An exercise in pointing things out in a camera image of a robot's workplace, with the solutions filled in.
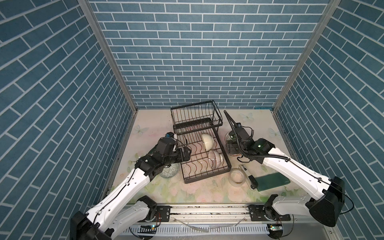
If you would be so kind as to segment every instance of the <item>white bowl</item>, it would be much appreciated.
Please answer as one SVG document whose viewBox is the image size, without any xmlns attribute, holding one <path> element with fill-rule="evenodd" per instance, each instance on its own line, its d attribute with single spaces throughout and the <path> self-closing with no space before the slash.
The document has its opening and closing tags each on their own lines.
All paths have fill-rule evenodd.
<svg viewBox="0 0 384 240">
<path fill-rule="evenodd" d="M 214 145 L 214 139 L 212 138 L 212 136 L 204 133 L 201 135 L 201 139 L 204 143 L 205 150 L 211 150 Z"/>
<path fill-rule="evenodd" d="M 215 170 L 216 168 L 218 168 L 223 163 L 223 161 L 224 161 L 223 156 L 218 152 L 213 150 L 208 152 L 208 162 L 212 170 Z"/>
</svg>

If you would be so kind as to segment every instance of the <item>floral tablecloth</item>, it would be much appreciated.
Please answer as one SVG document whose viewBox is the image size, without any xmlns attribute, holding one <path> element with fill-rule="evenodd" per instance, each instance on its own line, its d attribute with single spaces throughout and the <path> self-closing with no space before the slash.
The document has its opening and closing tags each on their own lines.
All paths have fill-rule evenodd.
<svg viewBox="0 0 384 240">
<path fill-rule="evenodd" d="M 265 138 L 275 144 L 288 155 L 288 150 L 281 138 L 276 123 L 269 110 L 237 110 L 227 112 L 243 126 L 252 127 L 255 131 L 253 138 Z M 223 144 L 224 137 L 230 131 L 230 126 L 223 112 L 223 126 L 219 127 L 219 137 Z M 173 131 L 170 110 L 139 110 L 132 133 L 115 177 L 113 188 L 127 177 L 139 157 L 148 153 L 156 145 L 160 137 Z M 232 168 L 241 163 L 236 157 L 228 155 Z M 263 176 L 276 172 L 275 170 L 252 161 L 246 164 L 250 173 Z M 247 183 L 241 187 L 233 187 L 228 181 L 229 173 L 220 174 L 204 180 L 185 184 L 182 171 L 172 178 L 156 176 L 151 183 L 140 190 L 130 201 L 134 203 L 138 198 L 148 195 L 158 203 L 202 203 L 202 202 L 265 202 L 271 194 L 283 196 L 301 196 L 305 191 L 291 182 L 288 185 L 268 189 L 262 192 L 252 191 Z"/>
</svg>

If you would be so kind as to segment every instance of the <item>blue brick wallpaper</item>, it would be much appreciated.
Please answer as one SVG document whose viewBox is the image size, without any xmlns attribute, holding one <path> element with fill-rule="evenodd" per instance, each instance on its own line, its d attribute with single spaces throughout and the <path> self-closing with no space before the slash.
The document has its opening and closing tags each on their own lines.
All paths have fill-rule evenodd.
<svg viewBox="0 0 384 240">
<path fill-rule="evenodd" d="M 328 0 L 91 0 L 139 108 L 271 108 Z"/>
<path fill-rule="evenodd" d="M 0 239 L 65 239 L 131 115 L 76 0 L 0 1 Z"/>
<path fill-rule="evenodd" d="M 342 0 L 277 111 L 299 160 L 344 179 L 356 209 L 338 227 L 351 240 L 384 233 L 383 12 Z"/>
</svg>

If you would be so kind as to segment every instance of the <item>dish rack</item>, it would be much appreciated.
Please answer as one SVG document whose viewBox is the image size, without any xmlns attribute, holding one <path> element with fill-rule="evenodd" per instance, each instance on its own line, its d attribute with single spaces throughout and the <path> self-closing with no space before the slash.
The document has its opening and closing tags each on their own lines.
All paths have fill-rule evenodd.
<svg viewBox="0 0 384 240">
<path fill-rule="evenodd" d="M 223 144 L 218 137 L 218 128 L 223 118 L 215 101 L 204 101 L 171 108 L 174 133 L 179 147 L 187 146 L 192 150 L 190 160 L 181 163 L 184 183 L 196 182 L 231 170 L 231 163 Z M 208 152 L 201 139 L 202 134 L 214 139 L 211 150 L 222 154 L 224 160 L 218 168 L 212 169 L 208 162 Z"/>
</svg>

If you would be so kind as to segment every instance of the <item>green book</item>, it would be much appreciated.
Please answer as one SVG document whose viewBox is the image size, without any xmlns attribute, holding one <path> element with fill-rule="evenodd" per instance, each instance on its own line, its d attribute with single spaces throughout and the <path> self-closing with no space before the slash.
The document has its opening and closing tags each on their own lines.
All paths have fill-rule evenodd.
<svg viewBox="0 0 384 240">
<path fill-rule="evenodd" d="M 268 174 L 261 177 L 256 177 L 255 179 L 258 183 L 257 190 L 259 192 L 267 189 L 271 189 L 274 187 L 280 187 L 291 182 L 286 176 L 284 176 L 279 172 Z"/>
</svg>

